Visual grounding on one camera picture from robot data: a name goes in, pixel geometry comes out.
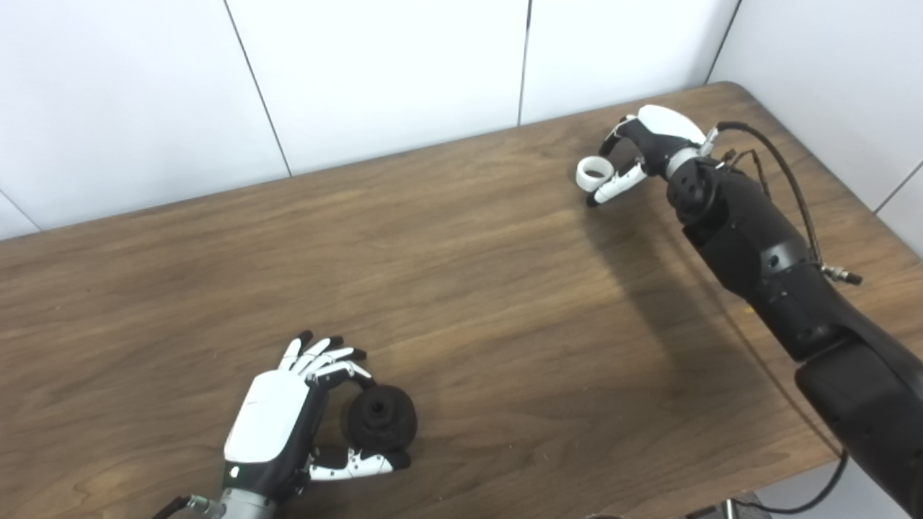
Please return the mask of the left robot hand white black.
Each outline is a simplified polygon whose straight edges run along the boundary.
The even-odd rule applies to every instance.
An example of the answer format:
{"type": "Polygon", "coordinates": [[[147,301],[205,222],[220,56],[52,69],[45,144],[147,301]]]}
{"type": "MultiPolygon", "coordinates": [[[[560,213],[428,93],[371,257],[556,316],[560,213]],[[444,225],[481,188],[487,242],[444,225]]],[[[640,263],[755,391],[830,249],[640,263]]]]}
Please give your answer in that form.
{"type": "Polygon", "coordinates": [[[376,381],[361,365],[366,356],[340,336],[316,340],[306,329],[276,368],[253,378],[224,444],[222,502],[268,509],[312,482],[365,479],[411,466],[415,405],[402,389],[376,381]],[[316,436],[330,394],[345,382],[360,390],[346,412],[346,444],[322,447],[316,436]]]}

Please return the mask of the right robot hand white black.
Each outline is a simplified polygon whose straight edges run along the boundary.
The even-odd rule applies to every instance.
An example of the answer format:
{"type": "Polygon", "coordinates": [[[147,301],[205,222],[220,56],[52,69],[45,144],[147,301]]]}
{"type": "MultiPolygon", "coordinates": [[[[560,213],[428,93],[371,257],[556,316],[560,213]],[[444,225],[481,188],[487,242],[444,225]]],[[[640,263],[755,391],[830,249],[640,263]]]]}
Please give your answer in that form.
{"type": "Polygon", "coordinates": [[[687,161],[701,157],[705,144],[705,133],[685,115],[658,105],[643,105],[635,115],[620,119],[596,155],[578,162],[575,181],[588,193],[586,205],[598,207],[646,178],[669,179],[687,161]],[[629,141],[637,156],[616,168],[609,155],[621,141],[629,141]]]}

